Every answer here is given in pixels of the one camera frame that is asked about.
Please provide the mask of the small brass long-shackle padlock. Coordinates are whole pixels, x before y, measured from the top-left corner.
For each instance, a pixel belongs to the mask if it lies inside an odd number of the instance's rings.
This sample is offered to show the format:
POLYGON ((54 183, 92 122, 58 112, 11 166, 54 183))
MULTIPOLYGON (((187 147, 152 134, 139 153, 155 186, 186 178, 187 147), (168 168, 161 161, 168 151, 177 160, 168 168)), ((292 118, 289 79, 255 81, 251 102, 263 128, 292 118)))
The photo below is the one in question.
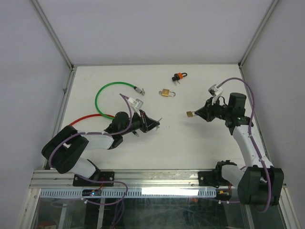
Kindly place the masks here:
POLYGON ((197 116, 197 114, 194 111, 187 111, 186 112, 187 117, 194 117, 197 116))

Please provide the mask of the large brass padlock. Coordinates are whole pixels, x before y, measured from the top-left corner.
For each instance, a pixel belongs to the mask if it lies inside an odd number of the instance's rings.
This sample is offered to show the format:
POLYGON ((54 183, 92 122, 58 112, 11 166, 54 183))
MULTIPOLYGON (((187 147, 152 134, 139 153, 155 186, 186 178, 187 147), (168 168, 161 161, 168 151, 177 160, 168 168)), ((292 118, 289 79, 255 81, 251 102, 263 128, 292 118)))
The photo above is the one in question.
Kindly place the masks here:
POLYGON ((159 91, 159 95, 163 97, 175 97, 176 93, 174 91, 170 91, 169 89, 162 89, 159 91))

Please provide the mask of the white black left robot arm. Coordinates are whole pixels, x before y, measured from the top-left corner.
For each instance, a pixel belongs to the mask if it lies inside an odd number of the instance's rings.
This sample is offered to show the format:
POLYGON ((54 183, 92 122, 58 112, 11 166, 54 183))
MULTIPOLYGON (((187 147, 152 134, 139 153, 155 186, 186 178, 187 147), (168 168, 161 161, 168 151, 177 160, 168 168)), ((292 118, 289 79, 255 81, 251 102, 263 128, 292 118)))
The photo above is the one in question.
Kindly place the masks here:
POLYGON ((96 185, 101 171, 92 161, 81 156, 84 151, 115 149, 123 142, 124 135, 136 135, 137 130, 147 133, 159 125, 159 121, 149 118, 143 110, 134 112, 132 117, 126 112, 118 112, 102 132, 79 132, 72 125, 65 126, 42 148, 41 154, 58 173, 71 172, 83 177, 87 184, 96 185))

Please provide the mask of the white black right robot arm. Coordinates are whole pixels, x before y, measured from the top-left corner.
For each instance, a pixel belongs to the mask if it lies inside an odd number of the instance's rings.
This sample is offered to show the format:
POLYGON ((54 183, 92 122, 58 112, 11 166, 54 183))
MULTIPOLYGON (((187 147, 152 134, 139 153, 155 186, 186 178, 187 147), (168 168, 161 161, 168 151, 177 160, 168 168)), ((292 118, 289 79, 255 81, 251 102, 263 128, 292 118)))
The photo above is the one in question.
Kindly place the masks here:
POLYGON ((230 160, 219 161, 204 181, 214 187, 232 184, 237 188, 241 204, 268 208, 279 203, 284 172, 274 167, 255 143, 254 125, 251 118, 245 116, 246 99, 244 94, 231 93, 228 104, 221 105, 219 100, 213 102, 213 98, 209 98, 202 108, 194 112, 207 122, 216 118, 224 120, 245 163, 245 170, 241 170, 230 160))

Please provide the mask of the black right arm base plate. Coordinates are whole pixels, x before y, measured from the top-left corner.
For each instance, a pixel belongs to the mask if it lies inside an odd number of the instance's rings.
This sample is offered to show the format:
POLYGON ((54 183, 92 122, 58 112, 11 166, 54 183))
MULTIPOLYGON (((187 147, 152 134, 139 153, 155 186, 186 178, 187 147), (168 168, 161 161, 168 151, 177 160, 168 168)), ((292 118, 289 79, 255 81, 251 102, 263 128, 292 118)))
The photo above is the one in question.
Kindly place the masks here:
POLYGON ((199 182, 199 186, 201 187, 203 186, 219 187, 222 185, 222 182, 219 180, 217 173, 213 171, 199 171, 198 182, 199 182))

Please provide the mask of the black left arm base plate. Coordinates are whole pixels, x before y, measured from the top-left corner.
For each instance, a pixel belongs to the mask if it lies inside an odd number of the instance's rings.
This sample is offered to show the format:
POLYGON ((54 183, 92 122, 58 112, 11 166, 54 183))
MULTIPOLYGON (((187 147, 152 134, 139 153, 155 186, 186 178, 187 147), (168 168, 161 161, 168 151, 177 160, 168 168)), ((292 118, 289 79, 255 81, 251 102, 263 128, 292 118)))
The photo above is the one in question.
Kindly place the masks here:
POLYGON ((114 171, 98 171, 95 172, 90 178, 83 178, 77 174, 74 175, 74 187, 113 187, 114 186, 114 171))

